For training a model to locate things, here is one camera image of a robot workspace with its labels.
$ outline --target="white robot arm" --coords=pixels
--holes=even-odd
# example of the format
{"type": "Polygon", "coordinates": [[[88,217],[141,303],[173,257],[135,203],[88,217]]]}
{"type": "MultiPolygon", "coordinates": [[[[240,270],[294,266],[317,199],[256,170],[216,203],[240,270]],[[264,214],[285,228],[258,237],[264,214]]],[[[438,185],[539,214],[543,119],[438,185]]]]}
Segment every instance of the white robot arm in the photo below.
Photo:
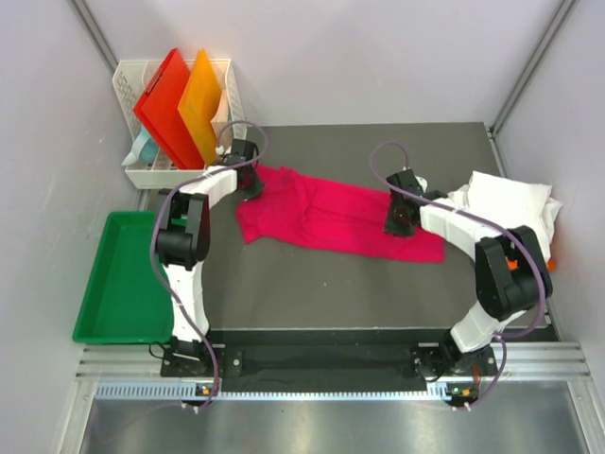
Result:
{"type": "MultiPolygon", "coordinates": [[[[241,166],[237,170],[228,168],[216,171],[220,166],[249,161],[257,152],[258,148],[253,142],[234,139],[219,166],[210,166],[205,170],[212,176],[184,186],[174,195],[161,219],[155,244],[156,254],[170,286],[179,295],[187,314],[204,336],[210,325],[204,311],[201,273],[210,248],[210,209],[237,190],[243,192],[244,199],[248,200],[260,195],[264,187],[252,165],[241,166]]],[[[160,206],[169,192],[167,189],[160,191],[160,206]]],[[[189,352],[186,356],[195,356],[201,349],[189,347],[199,345],[201,338],[184,318],[174,298],[173,312],[172,339],[189,352]]]]}
{"type": "MultiPolygon", "coordinates": [[[[445,194],[425,192],[411,169],[395,173],[387,181],[417,196],[450,206],[454,211],[430,204],[421,206],[391,190],[386,232],[411,236],[415,227],[420,226],[454,244],[475,261],[477,301],[440,342],[443,368],[456,369],[465,359],[487,347],[512,321],[538,304],[538,283],[527,260],[508,238],[491,227],[458,215],[445,194]],[[510,269],[509,263],[514,263],[516,268],[510,269]]],[[[509,229],[509,233],[531,255],[540,271],[546,297],[550,296],[552,284],[535,233],[527,226],[509,229]]]]}

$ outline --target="plastic tray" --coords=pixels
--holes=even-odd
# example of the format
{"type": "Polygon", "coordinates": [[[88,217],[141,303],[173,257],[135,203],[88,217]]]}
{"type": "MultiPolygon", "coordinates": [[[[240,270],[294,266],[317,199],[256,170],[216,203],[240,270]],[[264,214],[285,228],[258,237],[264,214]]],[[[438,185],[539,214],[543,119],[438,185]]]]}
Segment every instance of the plastic tray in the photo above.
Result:
{"type": "Polygon", "coordinates": [[[74,341],[151,343],[170,338],[170,297],[149,265],[153,220],[153,212],[108,215],[74,341]]]}

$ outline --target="white basket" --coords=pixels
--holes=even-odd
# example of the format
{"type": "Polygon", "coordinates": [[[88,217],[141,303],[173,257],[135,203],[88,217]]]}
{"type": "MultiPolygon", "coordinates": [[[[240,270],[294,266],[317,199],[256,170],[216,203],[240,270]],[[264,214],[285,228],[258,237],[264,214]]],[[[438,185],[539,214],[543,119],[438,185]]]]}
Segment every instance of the white basket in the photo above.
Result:
{"type": "MultiPolygon", "coordinates": [[[[231,60],[210,60],[210,62],[215,70],[220,89],[227,92],[230,120],[243,120],[244,110],[239,98],[231,60]]],[[[113,88],[129,126],[132,140],[141,131],[141,122],[132,109],[160,64],[162,64],[161,61],[121,61],[113,75],[113,88]]],[[[193,61],[188,61],[187,65],[191,68],[193,61]]],[[[246,125],[234,125],[233,137],[245,139],[246,130],[246,125]]],[[[161,149],[153,164],[139,162],[132,166],[126,166],[126,174],[139,189],[174,187],[179,183],[195,178],[200,173],[201,170],[178,170],[161,149]]]]}

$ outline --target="orange part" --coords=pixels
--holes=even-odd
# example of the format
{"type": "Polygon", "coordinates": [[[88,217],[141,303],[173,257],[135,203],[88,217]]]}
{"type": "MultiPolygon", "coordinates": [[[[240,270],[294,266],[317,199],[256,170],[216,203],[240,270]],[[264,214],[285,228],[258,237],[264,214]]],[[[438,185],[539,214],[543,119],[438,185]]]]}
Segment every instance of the orange part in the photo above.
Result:
{"type": "MultiPolygon", "coordinates": [[[[509,263],[509,270],[516,270],[517,268],[519,268],[519,263],[516,260],[508,260],[507,262],[509,263]]],[[[551,258],[550,260],[548,260],[548,263],[546,263],[546,269],[549,272],[553,272],[557,269],[557,265],[555,264],[555,261],[551,258]]]]}
{"type": "Polygon", "coordinates": [[[190,71],[179,49],[172,49],[134,106],[134,113],[177,168],[204,168],[178,106],[190,71]]]}

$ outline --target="white towel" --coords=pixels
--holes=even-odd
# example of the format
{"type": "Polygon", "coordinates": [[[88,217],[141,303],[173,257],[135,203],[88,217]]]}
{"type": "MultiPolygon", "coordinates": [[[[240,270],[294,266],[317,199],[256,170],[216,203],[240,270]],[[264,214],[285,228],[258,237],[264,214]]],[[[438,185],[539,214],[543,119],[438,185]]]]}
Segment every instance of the white towel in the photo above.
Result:
{"type": "Polygon", "coordinates": [[[538,237],[544,260],[550,259],[555,218],[562,204],[550,197],[552,186],[521,183],[473,172],[468,184],[448,197],[456,206],[506,229],[526,225],[538,237]]]}

